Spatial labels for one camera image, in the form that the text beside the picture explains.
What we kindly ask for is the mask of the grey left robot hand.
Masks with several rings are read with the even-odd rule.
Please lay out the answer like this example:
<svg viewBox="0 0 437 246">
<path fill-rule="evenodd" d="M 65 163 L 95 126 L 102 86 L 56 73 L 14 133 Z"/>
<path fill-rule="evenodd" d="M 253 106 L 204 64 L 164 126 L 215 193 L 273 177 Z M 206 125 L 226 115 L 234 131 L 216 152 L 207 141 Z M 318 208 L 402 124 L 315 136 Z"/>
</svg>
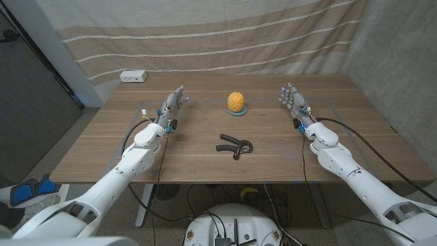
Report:
<svg viewBox="0 0 437 246">
<path fill-rule="evenodd" d="M 189 97 L 184 97 L 184 86 L 179 86 L 178 89 L 168 95 L 154 123 L 169 132 L 175 130 L 178 125 L 177 116 L 179 111 L 188 100 Z"/>
</svg>

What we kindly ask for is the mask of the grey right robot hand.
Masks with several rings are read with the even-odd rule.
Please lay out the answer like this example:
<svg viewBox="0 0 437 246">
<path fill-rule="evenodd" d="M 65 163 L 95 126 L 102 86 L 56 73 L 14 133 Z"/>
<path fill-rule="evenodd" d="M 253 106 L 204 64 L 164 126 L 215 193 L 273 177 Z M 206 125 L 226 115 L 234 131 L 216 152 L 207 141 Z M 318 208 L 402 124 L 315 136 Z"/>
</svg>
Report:
<svg viewBox="0 0 437 246">
<path fill-rule="evenodd" d="M 291 83 L 281 88 L 279 101 L 290 111 L 294 128 L 306 129 L 317 122 L 304 96 Z"/>
</svg>

